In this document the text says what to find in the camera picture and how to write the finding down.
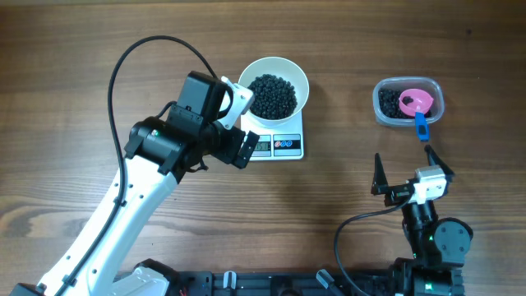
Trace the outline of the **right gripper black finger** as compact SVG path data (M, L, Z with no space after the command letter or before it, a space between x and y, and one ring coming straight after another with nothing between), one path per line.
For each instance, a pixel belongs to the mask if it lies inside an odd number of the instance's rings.
M438 165L445 174L448 182L453 181L454 171L438 156L430 145L425 145L424 150L427 154L427 160L430 166Z
M389 184L385 175L384 166L381 161L381 156L379 153L375 153L374 174L371 184L371 194L378 196L382 194L387 194L388 191Z

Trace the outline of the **pink scoop with blue handle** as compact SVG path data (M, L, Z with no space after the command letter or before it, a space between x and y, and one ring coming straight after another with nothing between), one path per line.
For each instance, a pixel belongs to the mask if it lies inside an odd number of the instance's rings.
M405 105L402 103L402 98L410 96L413 102ZM402 92L399 97L399 107L407 114L412 116L415 122L416 134L420 142L428 142L430 140L430 132L427 124L425 114L430 110L434 99L425 90L407 89Z

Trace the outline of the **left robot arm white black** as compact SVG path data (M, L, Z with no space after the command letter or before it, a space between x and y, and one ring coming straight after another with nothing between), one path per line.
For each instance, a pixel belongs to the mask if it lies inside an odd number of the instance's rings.
M248 88L191 72L168 118L149 117L131 130L120 168L103 200L64 256L38 284L17 284L14 295L166 295L178 293L178 273L147 260L116 277L139 233L186 173L212 155L239 169L259 140L235 127L254 100Z

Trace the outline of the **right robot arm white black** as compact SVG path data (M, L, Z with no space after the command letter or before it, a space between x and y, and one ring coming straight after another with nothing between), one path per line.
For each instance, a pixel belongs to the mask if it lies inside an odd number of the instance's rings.
M371 185L385 206L401 210L402 228L413 257L398 258L390 266L393 295L463 295L461 268L473 240L473 230L456 218L440 218L434 201L446 196L454 171L427 145L428 166L415 170L401 185L389 185L379 154Z

